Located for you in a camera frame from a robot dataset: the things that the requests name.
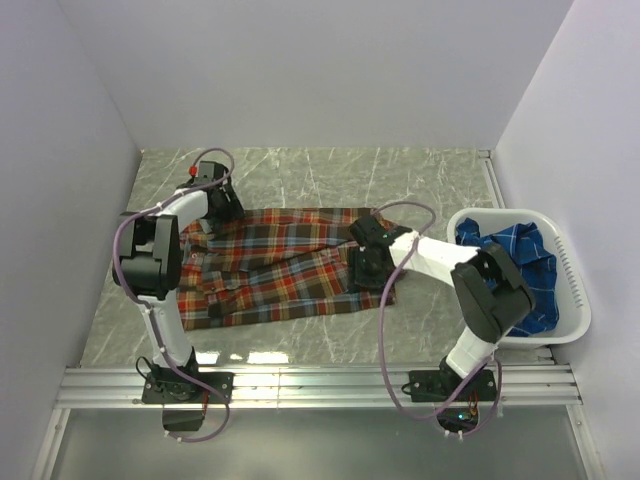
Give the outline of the red plaid long sleeve shirt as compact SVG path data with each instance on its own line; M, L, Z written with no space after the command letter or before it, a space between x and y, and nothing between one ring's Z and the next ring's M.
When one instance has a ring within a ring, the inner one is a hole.
M348 228L357 208L267 208L206 231L194 221L177 303L187 331L245 326L374 309L380 296L349 288Z

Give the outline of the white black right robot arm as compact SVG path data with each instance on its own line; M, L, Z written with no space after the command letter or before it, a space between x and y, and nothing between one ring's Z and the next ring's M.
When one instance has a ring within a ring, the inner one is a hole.
M511 257L496 243L461 246L404 226L386 229L372 215L356 220L349 233L357 243L348 253L349 288L378 294L381 308L403 271L455 291L465 328L441 361L439 376L446 396L465 398L503 337L535 307L534 295Z

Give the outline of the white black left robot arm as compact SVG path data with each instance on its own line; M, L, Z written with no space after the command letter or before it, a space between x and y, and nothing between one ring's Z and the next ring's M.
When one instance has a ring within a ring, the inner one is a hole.
M207 385L200 377L178 307L183 253L181 234L195 221L226 222L243 212L229 164L197 158L190 178L167 199L121 215L112 245L114 281L138 307L152 342L149 383L166 384L179 402L195 399Z

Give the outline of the white plastic laundry basket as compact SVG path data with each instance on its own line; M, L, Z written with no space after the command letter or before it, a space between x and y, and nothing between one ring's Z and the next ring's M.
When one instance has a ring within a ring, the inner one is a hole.
M456 212L447 225L447 239L455 242L456 227L466 218L478 223L480 233L491 234L512 225L534 222L543 238L544 248L557 259L556 300L559 320L556 328L529 337L506 337L501 347L535 349L564 345L581 338L591 324L591 308L574 260L574 252L559 226L542 213L527 209L464 208Z

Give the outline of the blue plaid shirt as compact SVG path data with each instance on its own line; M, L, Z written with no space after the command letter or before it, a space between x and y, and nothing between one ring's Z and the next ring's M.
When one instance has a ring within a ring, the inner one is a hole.
M526 338L553 331L559 321L556 300L557 259L544 246L543 236L535 222L517 223L487 235L479 224L467 217L456 227L457 245L484 247L499 244L518 268L534 294L535 308L508 333Z

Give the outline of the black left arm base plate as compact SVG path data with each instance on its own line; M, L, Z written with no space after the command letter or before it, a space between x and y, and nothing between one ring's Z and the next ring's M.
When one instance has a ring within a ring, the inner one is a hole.
M141 402L151 405L177 405L209 403L222 404L231 399L234 374L231 372L204 372L198 375L200 382L220 393L212 394L201 386L177 376L168 379L150 376L145 380Z

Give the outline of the aluminium mounting rail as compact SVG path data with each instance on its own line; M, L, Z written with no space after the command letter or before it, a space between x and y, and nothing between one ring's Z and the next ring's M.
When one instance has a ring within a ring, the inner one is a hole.
M234 409L387 408L393 405L374 365L239 365L234 374ZM161 409L142 402L144 381L129 368L66 371L54 406L59 409ZM580 405L570 367L507 365L503 368L503 406Z

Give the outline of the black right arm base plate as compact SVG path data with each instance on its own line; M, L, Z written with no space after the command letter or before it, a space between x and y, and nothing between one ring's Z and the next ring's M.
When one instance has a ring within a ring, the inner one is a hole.
M444 402L461 383L460 379L436 370L411 370L409 381L401 391L413 403ZM483 369L456 396L456 402L493 401L497 396L497 380L491 370Z

